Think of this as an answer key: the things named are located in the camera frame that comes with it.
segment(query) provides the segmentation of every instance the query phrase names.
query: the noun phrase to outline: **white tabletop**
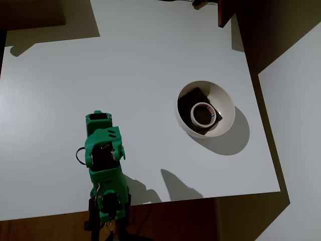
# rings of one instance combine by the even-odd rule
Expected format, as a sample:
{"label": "white tabletop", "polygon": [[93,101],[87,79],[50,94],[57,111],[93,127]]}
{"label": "white tabletop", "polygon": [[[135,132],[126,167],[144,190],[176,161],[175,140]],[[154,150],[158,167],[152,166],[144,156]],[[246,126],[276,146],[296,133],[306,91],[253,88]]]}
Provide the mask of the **white tabletop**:
{"label": "white tabletop", "polygon": [[[92,183],[75,152],[98,109],[123,136],[133,204],[279,191],[245,54],[231,49],[230,23],[217,27],[216,6],[91,3],[100,37],[38,43],[19,57],[5,48],[0,219],[88,209]],[[231,130],[210,142],[175,118],[196,80],[220,85],[237,107]]]}

